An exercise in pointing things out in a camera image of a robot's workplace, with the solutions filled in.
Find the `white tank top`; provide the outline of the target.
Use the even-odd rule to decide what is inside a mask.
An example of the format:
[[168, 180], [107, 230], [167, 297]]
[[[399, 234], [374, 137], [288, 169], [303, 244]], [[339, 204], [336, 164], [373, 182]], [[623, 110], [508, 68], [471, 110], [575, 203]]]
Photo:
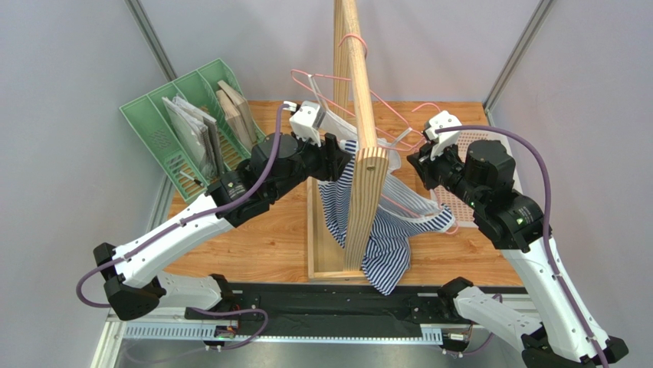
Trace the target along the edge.
[[[324, 74], [307, 74], [308, 83], [310, 85], [308, 89], [313, 92], [313, 95], [317, 100], [317, 105], [320, 107], [321, 111], [325, 113], [325, 117], [321, 120], [320, 127], [316, 127], [316, 130], [323, 130], [324, 132], [335, 134], [341, 140], [358, 140], [357, 128], [344, 118], [336, 115], [336, 113], [330, 109], [330, 104], [339, 108], [341, 108], [341, 106], [334, 101], [325, 98], [325, 96], [321, 94], [319, 85], [315, 81], [316, 77], [332, 78], [330, 75]], [[405, 125], [405, 129], [399, 135], [393, 135], [389, 131], [376, 127], [377, 132], [382, 134], [382, 138], [378, 138], [379, 145], [391, 151], [389, 154], [389, 170], [394, 172], [402, 166], [399, 153], [413, 150], [413, 146], [405, 143], [405, 139], [410, 133], [414, 133], [415, 131], [409, 126], [408, 121], [400, 113], [391, 108], [374, 91], [372, 91], [372, 95], [376, 97], [379, 102], [382, 102], [385, 107], [390, 109]]]

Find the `blue striped tank top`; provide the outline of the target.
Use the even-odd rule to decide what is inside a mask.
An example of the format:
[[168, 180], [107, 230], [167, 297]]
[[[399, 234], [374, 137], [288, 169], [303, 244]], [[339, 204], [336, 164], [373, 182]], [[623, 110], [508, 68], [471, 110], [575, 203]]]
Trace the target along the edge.
[[[346, 245], [353, 170], [354, 162], [349, 162], [337, 181], [318, 182], [326, 227], [341, 247]], [[361, 263], [366, 279], [381, 294], [391, 294], [410, 269], [409, 239], [428, 232], [444, 233], [455, 222], [446, 205], [417, 194], [387, 174]]]

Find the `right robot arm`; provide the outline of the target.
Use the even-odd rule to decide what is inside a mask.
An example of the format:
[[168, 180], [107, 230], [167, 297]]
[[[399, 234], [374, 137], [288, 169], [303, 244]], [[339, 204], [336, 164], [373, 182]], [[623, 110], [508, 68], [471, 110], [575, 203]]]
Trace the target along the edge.
[[516, 163], [504, 145], [475, 141], [464, 159], [456, 145], [438, 156], [431, 151], [427, 143], [407, 158], [424, 187], [443, 187], [473, 210], [477, 228], [517, 272], [538, 313], [528, 317], [459, 277], [438, 290], [447, 315], [486, 327], [528, 367], [597, 367], [625, 357], [625, 341], [608, 335], [563, 280], [566, 269], [543, 211], [514, 188]]

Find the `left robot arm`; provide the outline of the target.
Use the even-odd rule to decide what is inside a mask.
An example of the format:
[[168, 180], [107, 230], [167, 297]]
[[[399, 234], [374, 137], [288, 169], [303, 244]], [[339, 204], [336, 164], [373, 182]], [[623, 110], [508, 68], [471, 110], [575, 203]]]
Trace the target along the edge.
[[103, 243], [94, 249], [109, 306], [121, 320], [168, 307], [227, 311], [234, 297], [224, 276], [193, 278], [165, 268], [201, 243], [269, 211], [308, 178], [337, 181], [351, 159], [331, 133], [320, 144], [287, 134], [267, 136], [250, 158], [178, 215], [128, 244]]

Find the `white plastic basket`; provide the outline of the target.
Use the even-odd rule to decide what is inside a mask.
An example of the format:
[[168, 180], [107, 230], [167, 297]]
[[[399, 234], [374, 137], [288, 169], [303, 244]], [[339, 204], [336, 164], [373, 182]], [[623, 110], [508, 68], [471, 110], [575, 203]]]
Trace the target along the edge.
[[516, 162], [499, 140], [476, 140], [469, 144], [463, 176], [467, 185], [450, 192], [474, 211], [478, 228], [498, 228], [496, 212], [512, 198]]

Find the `wooden clothes rack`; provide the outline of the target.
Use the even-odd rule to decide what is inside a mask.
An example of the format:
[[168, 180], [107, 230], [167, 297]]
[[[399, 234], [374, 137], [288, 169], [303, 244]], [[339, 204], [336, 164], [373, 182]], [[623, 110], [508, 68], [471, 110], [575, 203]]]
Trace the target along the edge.
[[333, 102], [336, 113], [356, 119], [359, 150], [353, 162], [353, 187], [343, 247], [333, 239], [323, 220], [315, 180], [307, 183], [307, 277], [311, 282], [364, 281], [363, 256], [372, 231], [389, 168], [389, 152], [378, 143], [371, 90], [366, 68], [366, 45], [355, 1], [333, 3]]

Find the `brown notebooks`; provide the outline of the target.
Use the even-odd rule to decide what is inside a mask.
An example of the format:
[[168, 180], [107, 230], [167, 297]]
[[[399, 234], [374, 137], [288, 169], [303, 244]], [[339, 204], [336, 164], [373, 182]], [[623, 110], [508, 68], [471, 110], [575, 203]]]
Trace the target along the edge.
[[254, 121], [246, 99], [225, 80], [217, 82], [215, 95], [223, 110], [227, 124], [237, 136], [242, 146], [250, 152], [258, 142]]

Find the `grey plastic-wrapped booklets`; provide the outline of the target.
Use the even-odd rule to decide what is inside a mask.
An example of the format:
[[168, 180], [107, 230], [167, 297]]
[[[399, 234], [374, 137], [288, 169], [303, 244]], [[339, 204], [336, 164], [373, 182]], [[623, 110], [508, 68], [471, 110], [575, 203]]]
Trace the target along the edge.
[[213, 182], [226, 168], [221, 154], [217, 120], [180, 96], [162, 98], [172, 128], [206, 182]]

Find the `green file organizer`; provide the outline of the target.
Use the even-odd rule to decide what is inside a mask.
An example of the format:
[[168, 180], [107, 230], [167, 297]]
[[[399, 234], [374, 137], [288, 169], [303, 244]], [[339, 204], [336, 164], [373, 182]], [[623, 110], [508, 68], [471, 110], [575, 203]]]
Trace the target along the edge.
[[241, 143], [225, 119], [216, 95], [219, 81], [242, 92], [233, 70], [218, 58], [120, 107], [127, 123], [187, 203], [195, 200], [212, 180], [201, 173], [188, 151], [189, 146], [180, 141], [164, 106], [165, 97], [169, 100], [181, 97], [216, 119], [227, 170], [251, 157], [251, 151]]

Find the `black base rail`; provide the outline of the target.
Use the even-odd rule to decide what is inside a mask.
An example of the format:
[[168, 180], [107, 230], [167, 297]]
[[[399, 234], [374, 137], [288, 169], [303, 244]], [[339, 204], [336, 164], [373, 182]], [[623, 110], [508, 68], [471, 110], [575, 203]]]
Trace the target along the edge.
[[199, 342], [226, 351], [253, 343], [408, 344], [466, 357], [500, 341], [494, 328], [451, 310], [438, 286], [398, 286], [389, 296], [361, 284], [235, 284], [234, 316], [189, 309], [127, 323], [134, 340]]

